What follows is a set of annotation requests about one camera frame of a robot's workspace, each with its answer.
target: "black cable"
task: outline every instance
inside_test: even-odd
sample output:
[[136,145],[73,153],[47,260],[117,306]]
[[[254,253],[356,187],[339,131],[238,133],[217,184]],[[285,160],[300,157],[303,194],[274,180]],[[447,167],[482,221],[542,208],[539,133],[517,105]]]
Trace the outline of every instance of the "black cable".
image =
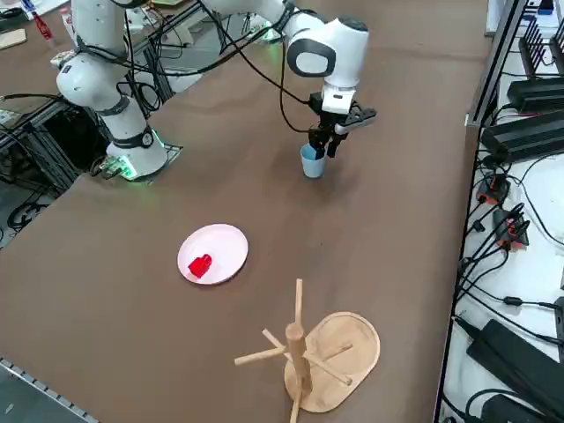
[[535,78],[540,79],[540,77],[562,77],[560,73],[536,73],[535,75],[525,75],[511,72],[502,72],[501,75],[507,75],[509,77],[522,77],[522,78]]
[[[160,107],[163,105],[164,100],[162,99],[162,96],[157,91],[157,89],[154,86],[152,86],[151,84],[147,84],[146,82],[135,81],[134,84],[135,84],[135,90],[136,90],[135,94],[137,95],[137,99],[139,100],[139,103],[141,103],[143,105],[143,107],[146,110],[148,110],[149,112],[156,112],[157,110],[159,110]],[[117,91],[119,92],[119,94],[123,94],[123,91],[119,87],[119,85],[128,85],[131,88],[131,84],[127,81],[118,82],[117,83]],[[143,91],[144,88],[149,88],[154,93],[155,101],[153,103],[151,103],[147,99],[147,96],[146,96],[145,92]]]
[[[229,39],[229,41],[231,41],[232,43],[235,42],[235,40],[233,39],[233,37],[225,30],[225,28],[221,25],[221,23],[217,20],[217,18],[213,15],[213,13],[207,8],[207,6],[204,4],[204,2],[202,2],[202,0],[197,0],[197,2],[200,4],[200,6],[202,7],[202,9],[204,9],[204,11],[208,14],[208,16],[210,17],[211,20],[213,20],[213,22],[215,23],[215,26]],[[235,45],[235,51],[237,53],[239,53],[239,55],[243,58],[243,60],[245,62],[247,62],[247,64],[250,66],[250,68],[255,71],[256,73],[258,73],[261,77],[263,77],[264,79],[266,79],[268,82],[270,82],[271,84],[273,84],[274,86],[278,87],[280,90],[282,90],[284,93],[288,94],[290,97],[292,97],[294,100],[298,101],[301,104],[308,104],[307,100],[302,100],[299,97],[296,97],[294,94],[290,93],[289,91],[287,91],[285,88],[283,88],[280,84],[278,84],[277,82],[273,81],[272,79],[270,79],[269,77],[267,77],[264,73],[262,73],[246,56],[245,54],[242,52],[242,49]]]
[[[213,16],[213,14],[210,12],[210,10],[201,2],[201,0],[197,0],[200,5],[202,6],[202,8],[205,10],[205,12],[210,16],[211,20],[215,23],[216,27],[219,28],[220,31],[222,31],[224,33],[224,35],[230,40],[230,42],[234,45],[234,39],[231,37],[231,35],[229,35],[228,33],[225,32],[225,29],[223,28],[223,26],[218,22],[218,20],[215,18],[215,16]],[[293,13],[294,14],[298,14],[298,13],[308,13],[308,11],[295,11]],[[214,63],[209,64],[208,66],[204,66],[201,69],[198,70],[194,70],[192,72],[176,72],[176,73],[168,73],[168,72],[161,72],[158,70],[151,70],[149,68],[147,68],[146,66],[142,66],[139,65],[137,63],[132,63],[130,61],[128,61],[127,59],[123,59],[122,57],[119,57],[117,55],[115,55],[114,53],[105,50],[104,48],[99,48],[97,46],[85,46],[85,50],[88,51],[90,54],[95,55],[97,57],[100,57],[104,60],[106,60],[107,62],[113,63],[113,64],[117,64],[120,66],[124,66],[124,67],[131,67],[134,70],[137,71],[145,71],[145,72],[149,72],[149,73],[153,73],[155,75],[161,75],[161,76],[166,76],[166,77],[187,77],[187,76],[192,76],[192,75],[200,75],[202,73],[205,73],[207,71],[211,71],[212,69],[217,68],[218,66],[220,66],[221,64],[227,62],[229,59],[231,59],[233,56],[239,54],[241,55],[241,57],[243,57],[243,59],[245,60],[245,62],[247,62],[247,64],[256,72],[258,73],[260,76],[262,76],[264,79],[268,80],[271,84],[275,85],[278,88],[281,88],[280,85],[276,82],[274,82],[272,79],[270,79],[269,77],[267,77],[266,75],[264,75],[243,53],[242,50],[244,48],[246,48],[248,45],[252,44],[254,41],[256,41],[258,38],[262,37],[267,31],[271,30],[273,26],[267,26],[265,28],[263,28],[262,30],[258,31],[255,35],[253,35],[243,46],[239,47],[239,46],[235,46],[235,51],[230,52],[229,54],[221,57],[219,60],[217,60]],[[287,91],[285,88],[283,88],[284,93],[288,94],[290,97],[292,97],[293,99],[295,99],[296,101],[298,101],[301,104],[308,104],[308,101],[306,100],[302,100],[299,97],[296,97],[293,93],[290,93],[289,91]]]
[[15,94],[0,95],[0,103],[5,100],[27,99],[27,98],[50,99],[54,101],[61,101],[62,103],[65,103],[74,108],[77,107],[76,104],[71,103],[61,95],[41,94],[41,93],[15,93]]
[[551,232],[548,230],[548,228],[545,225],[545,222],[542,220],[542,218],[540,217],[540,215],[538,214],[537,208],[535,207],[535,204],[531,201],[531,198],[529,197],[529,192],[527,191],[527,187],[524,185],[523,181],[525,179],[525,177],[527,176],[527,174],[529,174],[529,172],[531,171],[531,169],[533,169],[533,167],[535,165],[537,165],[539,162],[541,162],[542,160],[546,160],[549,157],[555,156],[560,154],[560,152],[557,153],[550,153],[550,154],[545,154],[544,156],[536,159],[535,161],[533,161],[529,167],[527,167],[527,169],[525,170],[523,177],[521,179],[513,176],[513,175],[509,175],[508,178],[512,179],[513,181],[515,181],[517,183],[517,186],[521,186],[523,187],[523,193],[525,194],[525,197],[527,198],[527,201],[529,202],[529,204],[531,205],[531,209],[533,214],[535,215],[535,217],[538,220],[538,223],[540,224],[541,228],[543,229],[543,231],[545,232],[546,236],[548,236],[551,240],[553,240],[554,242],[558,243],[559,245],[564,247],[564,242],[562,242],[561,240],[557,239],[554,235],[551,234]]
[[[164,25],[167,23],[168,18],[157,8],[155,7],[151,7],[149,8],[150,11],[154,11],[155,13],[157,13],[160,18],[162,19],[159,28],[155,31],[158,35],[159,38],[157,39],[157,56],[163,59],[173,59],[173,60],[177,60],[180,59],[182,57],[182,55],[184,54],[184,47],[181,46],[174,46],[174,47],[178,47],[180,50],[180,54],[176,57],[171,57],[171,56],[163,56],[162,55],[162,47],[163,47],[163,42],[162,42],[162,37],[164,36],[165,32],[164,32]],[[176,28],[172,27],[172,31],[174,32],[174,35],[176,35],[176,38],[178,39],[179,44],[182,44],[182,39],[180,38],[180,35],[178,34],[178,32],[176,31]]]
[[546,160],[546,159],[548,159],[548,158],[550,158],[550,157],[552,157],[552,156],[556,156],[556,155],[559,155],[559,154],[561,154],[561,152],[551,152],[551,153],[545,154],[544,156],[539,157],[538,159],[536,159],[535,161],[533,161],[533,162],[527,167],[527,169],[525,170],[525,172],[524,172],[523,176],[521,177],[521,179],[513,177],[514,180],[517,181],[517,185],[523,184],[523,181],[524,181],[524,179],[527,177],[527,174],[529,174],[529,172],[531,171],[531,169],[533,169],[538,163],[540,163],[541,161]]
[[502,313],[500,313],[499,311],[495,310],[494,308],[488,306],[485,302],[483,302],[480,298],[478,298],[476,295],[474,295],[473,293],[471,293],[470,291],[468,291],[465,288],[462,288],[464,293],[467,293],[468,296],[470,298],[472,298],[473,300],[475,300],[477,303],[479,303],[482,307],[487,308],[490,312],[494,313],[495,315],[497,315],[498,317],[500,317],[501,319],[503,319],[504,321],[506,321],[507,323],[511,323],[512,325],[514,325],[515,327],[519,328],[520,330],[522,330],[523,332],[531,335],[532,337],[535,337],[536,339],[540,339],[541,341],[546,342],[547,344],[552,344],[552,345],[556,345],[556,346],[564,346],[564,340],[561,339],[557,339],[554,337],[549,337],[548,335],[541,335],[537,332],[533,332],[530,329],[525,328],[524,326],[522,326],[520,323],[517,323],[511,319],[509,319],[508,317],[504,316]]
[[280,113],[282,114],[282,117],[284,118],[286,125],[288,125],[291,130],[293,130],[294,132],[307,134],[308,130],[298,130],[296,127],[294,127],[290,123],[290,121],[288,120],[288,117],[286,116],[286,112],[284,110],[284,101],[283,101],[285,69],[286,69],[286,43],[284,41],[282,41],[282,71],[280,72],[280,90],[279,90]]
[[464,412],[462,410],[460,410],[459,408],[456,408],[454,406],[454,404],[452,404],[450,402],[450,400],[447,398],[446,394],[444,392],[442,392],[441,394],[442,400],[449,406],[450,410],[452,410],[453,412],[455,412],[455,414],[461,418],[462,420],[466,419],[466,414],[464,414]]
[[[489,348],[490,352],[493,353],[493,355],[495,355],[498,360],[500,360],[507,368],[509,371],[511,371],[513,373],[513,375],[518,378],[521,381],[521,389],[526,391],[527,394],[534,400],[534,405],[535,407],[537,407],[542,413],[544,413],[545,415],[548,414],[547,412],[553,413],[554,410],[552,409],[552,407],[549,405],[550,404],[550,398],[546,398],[545,394],[543,392],[539,392],[537,390],[534,390],[531,388],[531,382],[529,381],[529,378],[527,377],[527,375],[524,375],[523,372],[516,367],[513,363],[511,363],[510,361],[508,361],[502,354],[500,354],[497,349],[490,344],[490,342],[488,341],[487,338],[482,338],[480,336],[479,333],[475,332],[475,330],[477,328],[471,326],[469,323],[467,323],[462,317],[460,317],[459,315],[455,316],[454,321],[464,330],[468,333],[468,335],[470,335],[471,338],[473,339],[478,339],[479,342],[483,342],[484,344],[486,344],[486,346]],[[530,399],[528,398],[523,398],[521,397],[521,399],[527,403],[532,403],[530,401]],[[551,416],[551,418],[555,419],[554,423],[561,423],[562,420],[559,420],[559,417],[553,417]]]
[[500,108],[498,108],[498,109],[495,111],[495,113],[493,113],[493,115],[492,115],[492,124],[495,124],[495,121],[497,121],[497,116],[499,116],[500,113],[501,113],[503,110],[507,110],[507,109],[509,109],[509,108],[515,108],[515,107],[514,107],[511,103],[507,103],[507,104],[504,104],[503,106],[501,106]]
[[[227,18],[227,23],[226,23],[226,32],[229,33],[229,24],[231,23],[231,17],[233,15],[229,15],[229,18]],[[227,47],[229,46],[229,44],[225,44],[225,46],[223,46],[222,48],[219,49],[219,55],[223,55],[223,52],[226,51]]]
[[[479,397],[483,397],[484,395],[488,395],[488,394],[502,394],[502,395],[505,395],[505,396],[508,396],[508,397],[521,399],[521,400],[528,403],[528,400],[526,398],[523,398],[522,395],[519,395],[512,390],[500,390],[500,389],[497,389],[497,388],[490,388],[490,389],[487,389],[487,390],[479,390],[474,395],[472,395],[470,397],[470,399],[468,399],[468,402],[466,403],[466,407],[465,407],[465,412],[464,412],[465,415],[470,416],[471,405],[474,401],[476,401],[476,399],[478,399]],[[546,416],[546,417],[551,419],[551,421],[553,423],[561,423],[562,422],[562,419],[560,417],[557,417],[557,416]]]
[[554,62],[556,61],[556,59],[555,59],[554,56],[553,56],[553,60],[552,60],[551,62],[548,62],[548,63],[547,63],[547,62],[545,62],[545,57],[542,56],[542,57],[540,58],[540,61],[543,63],[544,66],[551,66],[551,65],[554,64]]
[[[492,255],[492,253],[497,253],[499,252],[501,249],[496,249],[494,251],[492,251],[491,253],[488,254],[488,256]],[[507,262],[507,257],[508,254],[506,255],[506,258],[503,260],[503,262],[501,264],[499,264],[498,266],[496,266],[498,269],[501,268],[503,265],[505,265],[505,263]],[[462,279],[464,279],[466,282],[470,282],[470,286],[465,288],[468,291],[470,291],[472,288],[476,288],[478,291],[480,291],[481,293],[483,293],[484,295],[487,295],[489,298],[491,298],[492,300],[498,301],[498,302],[502,302],[505,305],[508,306],[513,306],[513,307],[521,307],[524,305],[527,306],[539,306],[539,307],[543,307],[543,308],[548,308],[552,311],[561,311],[562,307],[556,305],[556,304],[552,304],[550,302],[544,302],[544,301],[524,301],[523,299],[521,299],[520,297],[514,297],[514,296],[510,296],[510,295],[506,295],[505,297],[497,297],[495,295],[493,295],[492,293],[489,293],[488,291],[486,291],[485,289],[483,289],[482,287],[478,286],[478,280],[480,278],[483,278],[487,273],[484,272],[481,275],[479,275],[476,279],[474,279],[473,281],[470,280],[469,278],[467,278],[466,276],[461,276]]]
[[[261,31],[259,31],[258,33],[256,33],[251,39],[249,39],[245,44],[243,44],[241,47],[239,47],[239,49],[244,49],[247,46],[249,46],[250,44],[252,44],[254,41],[256,41],[258,38],[260,38],[261,36],[263,36],[263,34],[268,31],[270,29],[270,27],[265,27],[263,28]],[[191,77],[194,75],[201,75],[202,73],[206,73],[207,71],[211,71],[217,67],[219,67],[221,64],[227,62],[228,60],[230,60],[231,58],[233,58],[235,55],[238,54],[238,51],[232,51],[229,54],[221,57],[220,59],[218,59],[217,61],[215,61],[214,63],[210,63],[207,66],[204,66],[203,68],[200,68],[198,70],[193,70],[190,72],[176,72],[176,73],[170,73],[170,72],[163,72],[160,70],[153,70],[147,66],[143,66],[140,65],[138,63],[131,63],[128,59],[125,59],[123,57],[120,57],[114,53],[112,53],[111,51],[107,51],[104,48],[100,48],[97,46],[85,46],[85,50],[93,55],[93,56],[97,56],[102,60],[105,60],[106,62],[109,63],[113,63],[125,68],[130,68],[133,67],[133,69],[135,69],[136,71],[142,71],[142,72],[147,72],[147,73],[152,73],[153,75],[159,75],[159,76],[163,76],[163,77]]]
[[130,51],[131,80],[135,84],[135,69],[134,69],[135,58],[133,57],[133,41],[131,40],[130,20],[127,18],[126,11],[123,13],[123,15],[125,16],[125,33],[127,34],[127,44],[128,44],[128,49]]
[[545,231],[546,236],[548,236],[551,240],[553,240],[554,242],[556,242],[556,243],[558,243],[558,244],[560,244],[561,246],[564,247],[564,242],[562,242],[559,239],[557,239],[556,237],[554,237],[554,235],[552,235],[550,233],[550,231],[548,230],[548,228],[546,227],[545,222],[540,218],[540,215],[538,214],[538,211],[537,211],[537,208],[535,207],[535,204],[533,204],[533,202],[531,201],[531,198],[529,197],[529,193],[527,192],[527,187],[525,187],[525,185],[523,183],[521,183],[521,186],[523,187],[523,192],[525,194],[525,197],[527,198],[527,201],[531,205],[532,212],[534,213],[535,217],[538,219],[538,223],[542,227],[543,231]]
[[472,217],[472,214],[474,214],[475,212],[478,211],[479,207],[480,207],[485,201],[486,201],[486,200],[481,201],[481,202],[478,202],[478,203],[474,206],[474,208],[473,208],[472,210],[470,210],[470,213],[468,213],[468,219]]
[[475,285],[474,288],[476,288],[477,290],[479,290],[481,293],[483,293],[484,295],[487,295],[489,298],[491,298],[492,300],[495,301],[499,301],[502,302],[503,304],[505,304],[506,306],[513,306],[513,307],[521,307],[521,306],[539,306],[542,308],[547,308],[551,311],[562,311],[562,307],[556,305],[556,304],[552,304],[550,302],[544,302],[544,301],[524,301],[523,299],[521,299],[520,297],[513,297],[510,295],[506,295],[505,297],[501,298],[501,297],[496,297],[495,295],[493,295],[492,293],[489,293],[488,291],[486,291],[485,289]]
[[247,14],[245,15],[245,19],[243,20],[243,26],[241,28],[241,35],[243,35],[244,33],[249,33],[249,29],[250,29],[250,13],[247,12]]
[[[505,256],[503,257],[503,261],[497,265],[495,265],[494,267],[487,269],[485,271],[483,271],[482,273],[480,273],[474,280],[470,280],[469,277],[472,274],[472,272],[474,271],[474,269],[476,268],[476,266],[479,264],[479,262],[481,260],[477,260],[474,263],[474,266],[470,269],[470,271],[468,272],[468,276],[465,276],[464,273],[460,276],[460,278],[463,279],[462,283],[459,284],[458,286],[458,291],[456,293],[456,299],[455,299],[455,303],[458,303],[463,297],[464,295],[470,291],[477,283],[480,279],[482,279],[483,277],[489,275],[491,272],[493,271],[497,271],[499,269],[501,269],[509,260],[509,252],[507,250],[505,251]],[[470,285],[467,288],[464,288],[464,281],[469,281]]]
[[474,230],[477,226],[477,224],[481,224],[485,218],[487,218],[490,214],[492,214],[496,209],[498,209],[499,207],[502,206],[503,202],[505,201],[506,196],[504,196],[502,199],[500,199],[500,201],[497,204],[494,204],[492,207],[490,207],[482,217],[480,217],[479,219],[474,220],[474,222],[472,223],[472,225],[466,229],[466,232],[464,233],[464,236],[468,236],[470,234],[470,232],[472,232],[472,230]]
[[523,203],[519,203],[518,205],[516,205],[515,207],[513,207],[509,212],[508,215],[506,216],[506,218],[504,220],[502,220],[500,223],[498,223],[492,230],[492,232],[490,232],[490,234],[482,241],[482,243],[479,245],[478,249],[474,252],[474,254],[471,257],[471,260],[474,260],[479,252],[481,251],[482,248],[484,248],[487,244],[488,241],[490,241],[492,239],[492,237],[495,236],[496,232],[498,231],[498,229],[500,229],[500,227],[502,227],[506,222],[506,219],[518,219],[519,217],[521,217],[523,214],[521,213],[521,210],[523,209],[524,204]]

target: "brown tabletop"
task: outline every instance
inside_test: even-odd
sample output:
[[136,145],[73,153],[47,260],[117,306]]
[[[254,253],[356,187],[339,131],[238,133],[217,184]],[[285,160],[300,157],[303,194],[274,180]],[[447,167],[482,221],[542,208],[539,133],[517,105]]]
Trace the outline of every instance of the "brown tabletop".
[[[27,41],[18,46],[0,51],[0,95],[12,93],[59,94],[56,75],[49,62],[57,53],[72,49],[72,40],[63,26],[58,11],[42,16],[56,39],[56,47],[51,48],[41,37],[34,21],[27,22]],[[0,102],[0,108],[19,113],[34,111],[47,100],[26,98]]]
[[[0,254],[0,355],[103,422],[287,422],[283,360],[233,358],[282,338],[294,283],[304,323],[365,316],[382,356],[334,412],[301,422],[424,422],[433,415],[467,202],[464,114],[482,70],[474,0],[311,2],[371,29],[354,132],[319,181],[278,92],[239,59],[152,119],[181,157],[150,187],[80,178]],[[249,55],[278,77],[279,46]],[[288,74],[302,98],[321,81]],[[315,117],[286,98],[294,125]],[[248,236],[236,278],[211,289],[176,268],[182,241],[226,222]]]

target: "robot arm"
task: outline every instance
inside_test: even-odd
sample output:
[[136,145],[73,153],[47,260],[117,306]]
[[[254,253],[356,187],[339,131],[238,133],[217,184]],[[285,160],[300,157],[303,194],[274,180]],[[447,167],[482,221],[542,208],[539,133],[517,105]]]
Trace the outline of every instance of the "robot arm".
[[[335,155],[338,144],[357,127],[375,117],[353,100],[367,51],[366,26],[350,18],[324,23],[309,11],[300,11],[288,0],[202,0],[206,7],[226,16],[254,12],[288,38],[287,62],[304,78],[324,78],[321,93],[310,96],[309,106],[320,116],[320,125],[309,131],[309,143],[317,157]],[[114,57],[127,58],[123,42],[123,9],[138,7],[145,0],[72,0],[72,14],[79,53],[57,77],[61,94],[69,101],[91,108],[108,126],[114,140],[108,155],[130,170],[127,179],[152,174],[167,162],[164,146],[155,139],[135,99],[120,94],[116,84],[127,67],[89,52],[92,47]]]
[[225,16],[254,12],[276,22],[274,29],[288,39],[286,57],[290,69],[304,78],[325,78],[323,111],[349,114],[367,52],[366,25],[345,17],[325,23],[287,0],[203,0],[203,3]]

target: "blue cup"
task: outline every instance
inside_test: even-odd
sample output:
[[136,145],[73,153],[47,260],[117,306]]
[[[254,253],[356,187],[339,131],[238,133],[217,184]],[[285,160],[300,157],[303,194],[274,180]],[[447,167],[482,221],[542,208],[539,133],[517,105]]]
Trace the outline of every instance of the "blue cup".
[[301,165],[303,167],[303,173],[308,178],[319,178],[323,174],[323,170],[325,170],[325,160],[327,158],[324,155],[319,160],[315,159],[316,155],[315,148],[309,144],[305,144],[301,147]]

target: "wooden mug tree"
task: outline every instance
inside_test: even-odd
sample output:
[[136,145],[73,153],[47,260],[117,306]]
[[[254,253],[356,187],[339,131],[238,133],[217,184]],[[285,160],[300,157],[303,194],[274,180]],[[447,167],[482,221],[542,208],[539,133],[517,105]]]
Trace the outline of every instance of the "wooden mug tree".
[[235,359],[235,366],[240,366],[279,355],[286,357],[284,379],[293,400],[290,423],[296,423],[300,408],[309,412],[337,408],[380,357],[380,339],[374,327],[354,313],[328,315],[306,336],[301,323],[302,290],[298,279],[295,318],[286,326],[286,345],[265,329],[263,335],[275,348]]

